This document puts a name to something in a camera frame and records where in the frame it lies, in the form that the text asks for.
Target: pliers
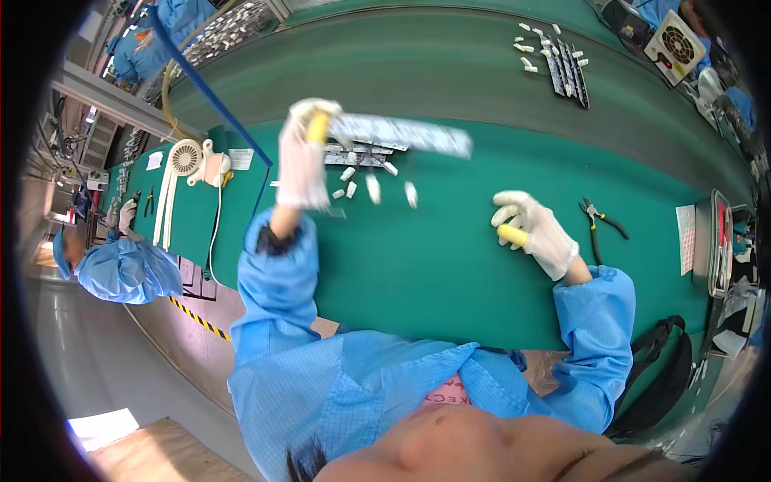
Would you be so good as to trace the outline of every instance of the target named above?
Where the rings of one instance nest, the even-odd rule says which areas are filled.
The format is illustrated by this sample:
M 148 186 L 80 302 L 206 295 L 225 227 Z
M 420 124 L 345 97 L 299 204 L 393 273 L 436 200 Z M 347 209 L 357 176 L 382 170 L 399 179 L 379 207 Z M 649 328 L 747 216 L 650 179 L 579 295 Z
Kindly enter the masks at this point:
M 147 195 L 147 202 L 145 203 L 145 214 L 143 217 L 147 217 L 147 208 L 150 208 L 150 215 L 155 214 L 155 199 L 153 198 L 153 189 L 155 185 L 150 186 L 150 193 Z
M 605 214 L 599 213 L 597 208 L 594 207 L 588 197 L 584 197 L 584 203 L 579 201 L 578 205 L 581 206 L 581 209 L 589 217 L 589 229 L 591 230 L 591 250 L 594 252 L 594 260 L 597 262 L 597 266 L 602 265 L 603 263 L 602 256 L 600 255 L 600 245 L 597 243 L 597 225 L 594 223 L 594 216 L 599 217 L 606 223 L 616 228 L 618 232 L 621 233 L 621 236 L 624 237 L 624 239 L 629 239 L 629 234 L 627 234 L 624 227 L 621 226 L 621 223 L 606 216 Z

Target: pink shirt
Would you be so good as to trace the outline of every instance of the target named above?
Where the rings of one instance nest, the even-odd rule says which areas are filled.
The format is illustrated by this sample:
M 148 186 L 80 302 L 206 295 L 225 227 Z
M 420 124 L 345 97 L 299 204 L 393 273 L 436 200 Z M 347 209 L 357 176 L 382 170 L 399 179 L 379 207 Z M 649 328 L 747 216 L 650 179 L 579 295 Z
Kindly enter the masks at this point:
M 463 382 L 460 381 L 460 375 L 455 372 L 455 375 L 451 376 L 446 382 L 439 385 L 439 387 L 431 390 L 423 402 L 421 407 L 427 405 L 433 405 L 435 403 L 452 403 L 453 405 L 473 405 L 469 399 L 466 389 L 463 388 Z

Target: blue smock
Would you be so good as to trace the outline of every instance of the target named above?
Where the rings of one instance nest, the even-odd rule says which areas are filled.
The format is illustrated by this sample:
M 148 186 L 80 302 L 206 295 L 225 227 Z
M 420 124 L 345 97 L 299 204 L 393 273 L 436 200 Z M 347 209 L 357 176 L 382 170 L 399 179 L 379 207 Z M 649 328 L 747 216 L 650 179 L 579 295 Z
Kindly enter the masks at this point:
M 86 251 L 75 268 L 78 282 L 92 295 L 108 302 L 144 305 L 158 296 L 181 295 L 182 275 L 177 256 L 153 246 L 107 236 L 106 244 Z
M 675 13 L 680 9 L 680 0 L 653 0 L 647 2 L 647 0 L 638 1 L 639 7 L 635 8 L 640 12 L 642 18 L 654 29 L 658 29 L 664 21 L 664 17 L 672 10 Z M 707 49 L 706 53 L 699 60 L 699 63 L 693 68 L 694 74 L 698 75 L 705 67 L 712 65 L 712 61 L 709 59 L 709 50 L 712 48 L 712 41 L 706 37 L 702 37 L 696 34 L 702 45 Z
M 157 5 L 158 19 L 176 46 L 216 11 L 207 0 L 163 0 Z M 171 60 L 171 54 L 159 39 L 153 39 L 147 47 L 134 52 L 140 45 L 135 35 L 145 30 L 149 29 L 130 30 L 116 44 L 113 65 L 119 83 L 152 79 Z
M 559 388 L 540 398 L 508 356 L 479 343 L 369 330 L 321 339 L 310 328 L 315 225 L 303 217 L 293 248 L 271 258 L 255 252 L 270 216 L 252 220 L 238 261 L 246 314 L 231 326 L 236 356 L 227 385 L 249 454 L 271 482 L 288 479 L 287 449 L 303 457 L 315 438 L 332 460 L 370 446 L 455 372 L 471 403 L 498 417 L 548 415 L 595 433 L 610 424 L 632 364 L 635 288 L 624 272 L 591 267 L 593 281 L 554 287 L 572 353 L 554 367 Z
M 726 90 L 726 95 L 731 99 L 733 105 L 739 109 L 739 112 L 742 114 L 742 119 L 744 119 L 744 123 L 747 124 L 747 127 L 754 131 L 757 123 L 757 112 L 755 110 L 755 103 L 752 99 L 736 86 L 729 87 Z

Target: round fan grille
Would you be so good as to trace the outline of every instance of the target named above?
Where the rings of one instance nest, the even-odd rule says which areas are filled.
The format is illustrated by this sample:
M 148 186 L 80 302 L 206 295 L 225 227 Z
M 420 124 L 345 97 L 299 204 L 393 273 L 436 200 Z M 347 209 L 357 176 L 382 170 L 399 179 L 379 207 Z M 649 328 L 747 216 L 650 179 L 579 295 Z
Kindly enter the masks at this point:
M 690 63 L 695 57 L 693 44 L 675 27 L 669 26 L 662 33 L 662 41 L 667 50 L 680 63 Z
M 192 174 L 198 168 L 203 156 L 200 146 L 192 139 L 182 139 L 169 151 L 171 168 L 180 176 Z

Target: yellow and black hazard tape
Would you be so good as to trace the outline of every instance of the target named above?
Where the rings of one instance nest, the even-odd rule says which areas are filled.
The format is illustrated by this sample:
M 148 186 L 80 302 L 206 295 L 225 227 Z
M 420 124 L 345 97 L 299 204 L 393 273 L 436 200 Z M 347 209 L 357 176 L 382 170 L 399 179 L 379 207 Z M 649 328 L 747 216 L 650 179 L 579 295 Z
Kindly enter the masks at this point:
M 174 305 L 177 308 L 179 308 L 180 310 L 185 312 L 188 316 L 190 316 L 195 321 L 199 322 L 201 326 L 203 326 L 204 328 L 208 328 L 210 332 L 214 333 L 215 335 L 219 336 L 220 338 L 222 338 L 224 340 L 227 340 L 228 342 L 231 340 L 231 336 L 230 335 L 228 335 L 226 332 L 223 332 L 222 330 L 220 330 L 216 326 L 212 325 L 211 323 L 203 320 L 200 316 L 196 315 L 195 313 L 193 313 L 192 311 L 187 309 L 187 306 L 183 305 L 182 303 L 180 303 L 176 299 L 174 299 L 173 296 L 168 296 L 168 299 L 171 300 L 171 302 L 174 303 Z

